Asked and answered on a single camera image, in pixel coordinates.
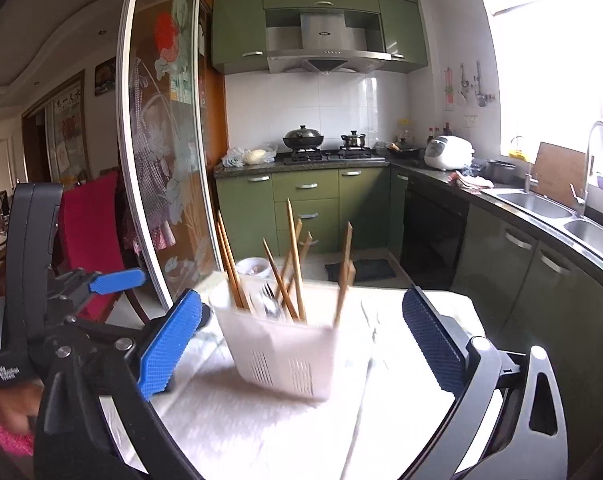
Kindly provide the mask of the person's left hand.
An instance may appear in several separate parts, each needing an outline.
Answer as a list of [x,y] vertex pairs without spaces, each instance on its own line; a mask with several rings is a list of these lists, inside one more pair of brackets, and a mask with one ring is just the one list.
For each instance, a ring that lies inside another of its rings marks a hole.
[[40,382],[0,389],[0,425],[18,436],[33,434],[43,396]]

